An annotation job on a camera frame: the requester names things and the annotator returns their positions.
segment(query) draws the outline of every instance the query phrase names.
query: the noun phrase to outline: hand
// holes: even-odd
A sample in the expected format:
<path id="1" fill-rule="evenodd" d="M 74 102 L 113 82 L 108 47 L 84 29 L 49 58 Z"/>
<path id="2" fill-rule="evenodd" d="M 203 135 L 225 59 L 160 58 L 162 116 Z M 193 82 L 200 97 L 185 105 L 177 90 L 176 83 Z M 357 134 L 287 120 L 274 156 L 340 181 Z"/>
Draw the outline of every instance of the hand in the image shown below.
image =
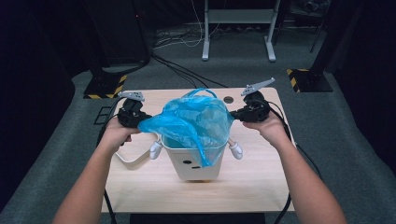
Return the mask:
<path id="1" fill-rule="evenodd" d="M 116 152 L 124 142 L 131 142 L 131 134 L 134 133 L 140 131 L 136 128 L 125 128 L 117 118 L 113 118 L 106 126 L 100 145 L 106 145 Z"/>
<path id="2" fill-rule="evenodd" d="M 243 125 L 249 129 L 259 131 L 260 135 L 275 148 L 285 141 L 290 142 L 282 121 L 272 111 L 270 111 L 268 119 L 263 122 L 243 122 Z"/>

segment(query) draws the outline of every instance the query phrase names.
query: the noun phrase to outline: white container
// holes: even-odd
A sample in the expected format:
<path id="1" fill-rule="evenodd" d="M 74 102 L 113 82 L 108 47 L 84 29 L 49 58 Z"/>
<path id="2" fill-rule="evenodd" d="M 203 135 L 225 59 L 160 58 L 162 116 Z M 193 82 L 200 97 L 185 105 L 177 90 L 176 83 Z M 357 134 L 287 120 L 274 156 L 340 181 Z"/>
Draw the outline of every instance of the white container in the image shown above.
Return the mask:
<path id="1" fill-rule="evenodd" d="M 161 141 L 180 179 L 206 181 L 218 177 L 224 148 L 227 143 L 221 146 L 221 154 L 213 166 L 201 167 L 190 152 L 190 150 L 198 150 L 198 148 L 183 148 L 179 142 L 163 136 L 161 137 Z"/>

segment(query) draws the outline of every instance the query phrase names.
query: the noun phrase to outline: forearm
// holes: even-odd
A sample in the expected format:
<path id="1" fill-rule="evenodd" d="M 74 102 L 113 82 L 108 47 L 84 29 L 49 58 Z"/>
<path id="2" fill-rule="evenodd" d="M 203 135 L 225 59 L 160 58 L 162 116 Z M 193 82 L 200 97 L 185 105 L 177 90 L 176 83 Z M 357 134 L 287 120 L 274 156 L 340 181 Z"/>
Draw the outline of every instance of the forearm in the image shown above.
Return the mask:
<path id="1" fill-rule="evenodd" d="M 98 223 L 112 153 L 101 145 L 59 208 L 54 223 Z"/>
<path id="2" fill-rule="evenodd" d="M 290 196 L 302 223 L 347 223 L 329 189 L 290 143 L 277 147 Z"/>

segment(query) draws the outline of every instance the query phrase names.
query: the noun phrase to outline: wooden table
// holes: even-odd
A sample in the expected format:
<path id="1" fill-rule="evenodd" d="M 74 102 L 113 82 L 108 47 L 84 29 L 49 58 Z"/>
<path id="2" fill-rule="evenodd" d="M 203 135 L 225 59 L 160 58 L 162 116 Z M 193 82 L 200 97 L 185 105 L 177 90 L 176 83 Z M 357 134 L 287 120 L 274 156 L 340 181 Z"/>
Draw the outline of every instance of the wooden table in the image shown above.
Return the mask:
<path id="1" fill-rule="evenodd" d="M 220 99 L 233 97 L 230 111 L 242 108 L 244 88 L 211 89 Z M 190 90 L 142 91 L 146 99 L 142 111 L 157 115 L 171 99 Z M 261 89 L 267 101 L 282 110 L 275 89 Z M 118 213 L 244 213 L 280 211 L 288 197 L 288 187 L 276 150 L 257 131 L 233 122 L 230 137 L 244 150 L 242 160 L 225 148 L 219 177 L 210 182 L 183 181 L 178 178 L 166 150 L 156 160 L 147 151 L 155 135 L 132 136 L 111 162 L 106 190 L 114 212 Z M 102 212 L 108 212 L 106 202 Z"/>

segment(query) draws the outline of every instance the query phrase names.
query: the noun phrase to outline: blue plastic bag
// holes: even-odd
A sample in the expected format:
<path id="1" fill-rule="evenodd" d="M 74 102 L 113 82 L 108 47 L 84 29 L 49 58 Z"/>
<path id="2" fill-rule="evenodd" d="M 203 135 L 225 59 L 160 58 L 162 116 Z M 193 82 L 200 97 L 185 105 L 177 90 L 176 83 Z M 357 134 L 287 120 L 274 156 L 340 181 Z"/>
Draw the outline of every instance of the blue plastic bag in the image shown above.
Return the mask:
<path id="1" fill-rule="evenodd" d="M 212 96 L 195 95 L 207 91 Z M 233 117 L 217 95 L 208 89 L 196 89 L 169 101 L 163 112 L 141 121 L 143 133 L 157 133 L 191 149 L 201 167 L 216 164 L 230 136 Z"/>

